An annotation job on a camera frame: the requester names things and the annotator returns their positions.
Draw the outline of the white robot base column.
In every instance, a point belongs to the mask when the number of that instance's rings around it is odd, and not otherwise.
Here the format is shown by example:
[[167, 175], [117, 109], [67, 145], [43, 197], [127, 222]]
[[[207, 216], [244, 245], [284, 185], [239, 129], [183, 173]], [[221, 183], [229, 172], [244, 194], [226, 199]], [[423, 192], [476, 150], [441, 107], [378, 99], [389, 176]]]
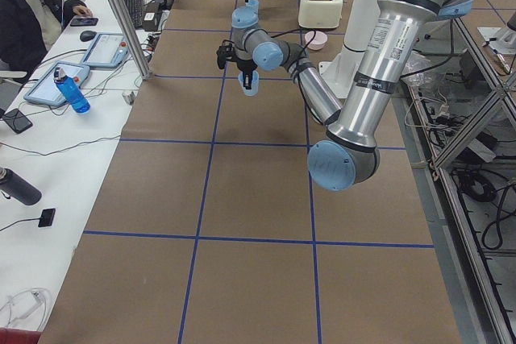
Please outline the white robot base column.
[[341, 52], [318, 65], [324, 81], [338, 98], [346, 98], [380, 14], [377, 0], [353, 0]]

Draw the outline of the person's hand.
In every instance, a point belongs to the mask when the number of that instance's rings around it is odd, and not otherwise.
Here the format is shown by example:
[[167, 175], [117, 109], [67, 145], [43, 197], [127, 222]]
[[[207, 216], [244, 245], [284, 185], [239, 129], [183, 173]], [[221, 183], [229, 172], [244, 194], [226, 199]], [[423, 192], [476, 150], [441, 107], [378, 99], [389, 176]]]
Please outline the person's hand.
[[83, 5], [76, 5], [73, 7], [73, 13], [80, 18], [92, 18], [93, 13], [90, 8]]

